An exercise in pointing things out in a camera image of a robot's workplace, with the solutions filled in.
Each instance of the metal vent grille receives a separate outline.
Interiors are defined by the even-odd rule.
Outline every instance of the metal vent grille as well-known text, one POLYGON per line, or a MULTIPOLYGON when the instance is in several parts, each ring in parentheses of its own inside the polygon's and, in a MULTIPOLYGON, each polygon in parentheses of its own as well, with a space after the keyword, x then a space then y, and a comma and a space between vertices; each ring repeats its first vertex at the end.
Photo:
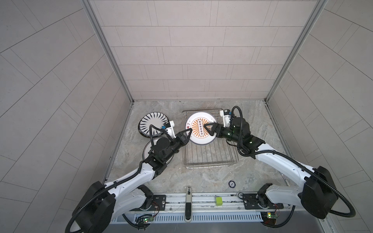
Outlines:
MULTIPOLYGON (((141 214, 135 214, 134 220, 141 214)), ((263 221, 260 213, 193 213, 192 222, 259 222, 263 221)), ((184 223, 184 213, 159 213, 153 220, 153 223, 184 223)))

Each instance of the wire rack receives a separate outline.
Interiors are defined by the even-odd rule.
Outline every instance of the wire rack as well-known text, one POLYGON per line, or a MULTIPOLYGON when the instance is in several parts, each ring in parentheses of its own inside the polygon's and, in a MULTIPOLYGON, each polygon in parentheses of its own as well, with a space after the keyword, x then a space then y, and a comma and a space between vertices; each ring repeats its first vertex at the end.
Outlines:
MULTIPOLYGON (((213 115, 218 123, 222 123, 220 117, 222 108, 184 110, 181 112, 183 117, 183 126, 191 114, 204 111, 213 115)), ((238 153, 236 147, 230 146, 223 138, 215 138, 207 145, 197 145, 189 142, 182 150, 183 162, 186 168, 206 168, 229 166, 238 162, 238 153)))

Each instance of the white wall tile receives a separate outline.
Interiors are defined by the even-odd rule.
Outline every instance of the white wall tile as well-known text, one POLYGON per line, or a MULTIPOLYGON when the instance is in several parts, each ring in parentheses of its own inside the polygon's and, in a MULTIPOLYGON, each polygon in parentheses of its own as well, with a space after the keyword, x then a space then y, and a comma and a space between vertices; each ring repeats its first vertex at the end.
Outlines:
POLYGON ((13 232, 30 203, 0 198, 1 230, 13 232))
POLYGON ((302 152, 301 148, 299 147, 298 142, 296 141, 296 139, 295 139, 293 133, 291 132, 290 128, 286 127, 282 131, 282 133, 285 137, 286 142, 289 145, 291 153, 293 154, 293 158, 295 160, 301 162, 301 163, 308 164, 308 162, 307 162, 306 158, 304 157, 303 152, 302 152))
POLYGON ((116 27, 103 26, 101 27, 101 29, 104 32, 105 38, 109 46, 111 47, 123 46, 122 42, 120 41, 116 27))
POLYGON ((370 78, 346 62, 329 83, 368 124, 373 125, 373 81, 370 78))
POLYGON ((269 101, 269 106, 276 118, 276 121, 280 127, 281 130, 284 130, 288 124, 285 120, 285 117, 282 115, 282 112, 280 111, 276 101, 274 98, 271 98, 270 101, 269 101))
POLYGON ((79 168, 80 164, 82 161, 79 159, 75 158, 74 156, 70 155, 66 151, 63 151, 59 157, 60 160, 64 161, 65 163, 73 166, 74 168, 79 168))
POLYGON ((30 82, 36 84, 40 81, 40 77, 24 63, 10 48, 0 54, 30 82))
POLYGON ((151 26, 146 1, 94 1, 102 26, 151 26))
POLYGON ((266 19, 264 20, 264 23, 263 23, 263 26, 270 25, 272 21, 273 13, 275 12, 276 7, 277 7, 277 4, 278 4, 278 1, 271 1, 271 4, 269 5, 269 8, 266 14, 266 19))
POLYGON ((218 1, 211 1, 210 26, 216 26, 218 1))
POLYGON ((209 26, 211 1, 155 1, 159 26, 209 26))
POLYGON ((373 78, 373 32, 359 27, 338 53, 371 79, 373 78))
POLYGON ((339 138, 345 142, 348 139, 352 138, 353 136, 357 135, 358 133, 363 132, 364 130, 368 129, 370 125, 363 119, 359 121, 358 123, 354 124, 350 128, 348 128, 346 131, 341 133, 339 135, 339 138))
POLYGON ((82 9, 80 2, 74 0, 25 0, 25 3, 43 27, 82 9))
POLYGON ((58 109, 3 181, 39 190, 78 124, 58 109))
POLYGON ((369 176, 367 176, 367 174, 364 171, 359 171, 354 174, 340 178, 339 182, 341 183, 342 187, 345 188, 347 186, 355 185, 368 180, 370 180, 369 176))
POLYGON ((225 79, 228 65, 188 65, 188 79, 225 79))
POLYGON ((291 51, 291 47, 262 47, 255 64, 282 65, 291 51))
POLYGON ((307 95, 337 134, 362 119, 322 77, 315 81, 307 91, 307 95))
POLYGON ((91 185, 90 181, 96 169, 96 165, 101 157, 104 147, 101 146, 96 140, 92 143, 85 155, 82 164, 77 171, 74 180, 72 181, 65 198, 80 201, 85 192, 91 185))
POLYGON ((307 129, 337 178, 362 170, 356 159, 321 114, 307 126, 307 129))
POLYGON ((304 26, 315 1, 279 1, 270 26, 304 26))
POLYGON ((224 46, 271 46, 278 27, 227 27, 224 46))
POLYGON ((223 46, 225 27, 169 27, 172 46, 223 46))
POLYGON ((116 27, 123 46, 171 46, 168 27, 116 27))
POLYGON ((270 65, 234 65, 231 79, 265 79, 270 65))
POLYGON ((95 34, 92 25, 88 20, 88 16, 85 14, 83 9, 70 15, 69 18, 83 41, 88 40, 95 34))
POLYGON ((1 2, 0 21, 0 51, 36 32, 11 0, 1 2))
POLYGON ((216 99, 249 99, 251 91, 217 91, 216 99))
POLYGON ((0 198, 31 203, 37 192, 21 186, 0 182, 0 198))
POLYGON ((312 66, 310 66, 310 64, 308 64, 299 54, 296 55, 288 71, 302 88, 315 73, 312 66))
POLYGON ((164 91, 162 80, 129 80, 132 91, 164 91))
POLYGON ((285 120, 302 149, 303 154, 308 155, 317 149, 314 138, 312 138, 310 133, 307 131, 307 128, 304 126, 295 109, 290 111, 290 113, 285 117, 285 120))
POLYGON ((309 155, 307 155, 305 158, 307 159, 308 162, 311 162, 314 159, 317 159, 323 155, 320 151, 320 149, 316 149, 315 151, 311 152, 309 155))
POLYGON ((205 80, 168 80, 170 91, 204 91, 205 80))
POLYGON ((282 91, 281 88, 276 89, 273 94, 273 98, 276 101, 277 105, 279 106, 282 113, 290 106, 290 101, 286 97, 285 93, 282 91))
POLYGON ((0 155, 0 179, 8 173, 15 161, 0 155))
POLYGON ((0 154, 17 160, 70 91, 50 72, 1 118, 0 154))
POLYGON ((270 1, 220 1, 217 26, 262 26, 270 1))
POLYGON ((97 130, 97 134, 100 135, 105 141, 109 139, 110 132, 112 131, 115 120, 119 114, 119 110, 120 109, 113 101, 97 130))
POLYGON ((366 181, 360 184, 346 187, 345 190, 356 206, 357 211, 359 211, 359 213, 361 214, 364 223, 367 225, 369 230, 372 231, 373 223, 369 218, 370 208, 367 208, 367 206, 372 206, 372 201, 369 198, 371 196, 371 192, 373 192, 372 181, 366 181))
POLYGON ((87 112, 102 86, 103 83, 97 73, 94 69, 90 69, 66 98, 65 102, 78 113, 80 117, 84 117, 84 114, 87 112))
POLYGON ((214 47, 213 64, 250 64, 254 47, 214 47))
POLYGON ((343 1, 336 13, 358 25, 373 30, 373 18, 370 9, 373 3, 369 0, 343 1))
POLYGON ((57 160, 14 232, 47 232, 75 176, 76 170, 76 168, 67 163, 57 160))
POLYGON ((310 78, 310 80, 305 84, 305 86, 303 87, 303 90, 305 92, 307 92, 310 87, 315 83, 315 81, 320 77, 319 73, 315 72, 312 77, 310 78))
POLYGON ((34 85, 16 68, 0 56, 0 116, 15 104, 34 85))
POLYGON ((243 80, 214 80, 210 82, 209 91, 240 91, 243 80))
POLYGON ((12 50, 38 76, 44 77, 77 47, 74 36, 61 20, 16 44, 12 50))
POLYGON ((156 47, 115 47, 121 65, 158 65, 156 47))
POLYGON ((100 69, 105 80, 107 80, 110 77, 110 75, 113 73, 113 68, 110 65, 109 60, 107 59, 106 55, 100 58, 100 60, 98 60, 96 65, 100 69))
POLYGON ((163 47, 165 64, 206 64, 207 47, 163 47))
POLYGON ((249 80, 246 91, 269 91, 272 87, 273 80, 249 80))
POLYGON ((340 221, 344 230, 368 230, 362 219, 346 219, 340 221))
POLYGON ((71 219, 73 210, 64 210, 61 208, 58 209, 56 216, 54 217, 47 233, 57 233, 63 230, 63 228, 66 228, 67 223, 71 219))
POLYGON ((182 91, 177 92, 178 99, 214 99, 214 91, 182 91))
POLYGON ((12 0, 12 2, 17 6, 18 10, 23 14, 23 16, 36 31, 40 31, 43 29, 43 26, 40 24, 38 19, 31 12, 30 8, 28 8, 23 0, 12 0))
POLYGON ((351 151, 371 179, 373 178, 373 168, 370 166, 371 157, 369 151, 372 149, 372 137, 373 129, 370 127, 345 141, 347 148, 351 151))
POLYGON ((120 72, 125 80, 142 80, 139 65, 119 65, 120 72))
POLYGON ((289 87, 285 91, 285 95, 302 121, 316 109, 316 106, 295 80, 290 82, 289 87))
POLYGON ((320 115, 320 111, 315 109, 304 121, 303 124, 307 127, 318 115, 320 115))
POLYGON ((156 99, 160 99, 160 100, 174 100, 178 98, 176 91, 168 91, 168 92, 147 91, 147 92, 141 92, 141 96, 144 100, 154 100, 155 97, 156 99))
POLYGON ((310 34, 324 45, 333 49, 351 24, 350 21, 327 10, 323 10, 310 34))
POLYGON ((147 3, 148 3, 151 25, 158 26, 157 12, 156 12, 156 6, 154 5, 154 1, 147 1, 147 3))
POLYGON ((115 73, 112 73, 112 75, 109 77, 109 79, 106 81, 104 86, 101 88, 99 93, 97 94, 97 100, 100 102, 100 104, 107 110, 111 104, 111 102, 114 99, 115 94, 121 87, 119 80, 115 73))
POLYGON ((92 104, 64 150, 82 161, 103 118, 104 115, 92 104))
POLYGON ((305 40, 299 54, 327 81, 345 62, 311 35, 305 40))
POLYGON ((303 27, 279 27, 271 46, 293 47, 303 27))
POLYGON ((345 32, 345 34, 342 36, 342 38, 334 46, 333 51, 336 53, 339 53, 339 51, 343 48, 343 46, 345 46, 347 41, 351 38, 351 36, 356 32, 356 30, 359 27, 360 27, 359 25, 352 23, 351 26, 345 32))
POLYGON ((92 41, 88 40, 63 59, 53 72, 72 91, 99 59, 92 41))

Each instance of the orange sunburst design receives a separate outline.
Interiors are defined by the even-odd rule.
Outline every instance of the orange sunburst design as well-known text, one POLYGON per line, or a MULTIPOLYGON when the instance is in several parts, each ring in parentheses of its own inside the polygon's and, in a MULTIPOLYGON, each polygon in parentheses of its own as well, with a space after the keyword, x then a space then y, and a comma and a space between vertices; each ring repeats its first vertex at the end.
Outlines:
POLYGON ((193 129, 192 133, 194 136, 197 138, 205 138, 209 136, 209 133, 207 130, 203 127, 204 124, 210 123, 209 120, 203 117, 199 117, 192 121, 192 126, 191 128, 193 129))

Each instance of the plate with black stripe pattern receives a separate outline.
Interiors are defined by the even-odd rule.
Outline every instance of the plate with black stripe pattern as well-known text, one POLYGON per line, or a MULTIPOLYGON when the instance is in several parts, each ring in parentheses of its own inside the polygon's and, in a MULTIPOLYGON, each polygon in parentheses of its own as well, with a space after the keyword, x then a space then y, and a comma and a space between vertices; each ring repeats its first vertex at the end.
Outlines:
MULTIPOLYGON (((138 130, 142 136, 150 138, 150 125, 154 125, 158 129, 160 129, 165 122, 168 122, 168 118, 163 113, 149 113, 140 120, 138 130)), ((156 129, 153 129, 152 131, 153 137, 158 137, 162 134, 163 132, 156 129)))

